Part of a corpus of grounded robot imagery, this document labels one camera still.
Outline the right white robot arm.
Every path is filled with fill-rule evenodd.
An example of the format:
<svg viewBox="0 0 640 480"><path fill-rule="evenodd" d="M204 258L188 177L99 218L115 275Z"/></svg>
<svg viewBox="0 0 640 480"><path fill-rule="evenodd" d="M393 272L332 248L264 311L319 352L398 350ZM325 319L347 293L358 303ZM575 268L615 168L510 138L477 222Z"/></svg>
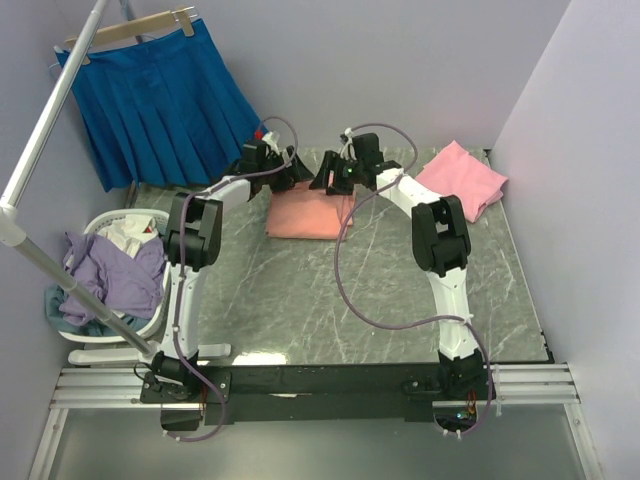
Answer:
<svg viewBox="0 0 640 480"><path fill-rule="evenodd" d="M430 321L439 325L439 361L450 366L439 374L439 387L447 397L460 399L474 386L473 374L464 365L483 361L467 296L471 240L461 201L429 190L399 163L387 161L374 133L347 129L341 142L339 151L325 152L310 188L349 196L361 185L371 191L364 201L380 196L409 217L412 254L435 300L436 316Z"/></svg>

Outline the salmon orange t shirt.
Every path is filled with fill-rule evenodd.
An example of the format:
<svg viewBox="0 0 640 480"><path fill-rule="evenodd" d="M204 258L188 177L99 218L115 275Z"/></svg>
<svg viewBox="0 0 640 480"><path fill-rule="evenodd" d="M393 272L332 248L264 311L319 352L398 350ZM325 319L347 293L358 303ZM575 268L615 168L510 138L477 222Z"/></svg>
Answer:
<svg viewBox="0 0 640 480"><path fill-rule="evenodd" d="M344 219L355 205L356 193L327 195L312 190L311 182L272 193L265 233L272 238L336 240Z"/></svg>

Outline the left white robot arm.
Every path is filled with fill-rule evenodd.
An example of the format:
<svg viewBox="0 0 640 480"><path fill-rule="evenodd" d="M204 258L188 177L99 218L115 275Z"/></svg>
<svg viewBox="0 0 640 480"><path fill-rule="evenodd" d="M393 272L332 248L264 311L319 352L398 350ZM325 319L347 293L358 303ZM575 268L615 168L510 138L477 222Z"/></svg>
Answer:
<svg viewBox="0 0 640 480"><path fill-rule="evenodd" d="M169 372L164 389L176 401L189 401L199 392L198 374L184 363L198 359L200 307L207 275L221 252L223 216L252 200L264 186L281 193L312 178L296 149L279 147L271 132L247 141L241 157L214 185L174 197L164 236L171 279L169 310L152 366Z"/></svg>

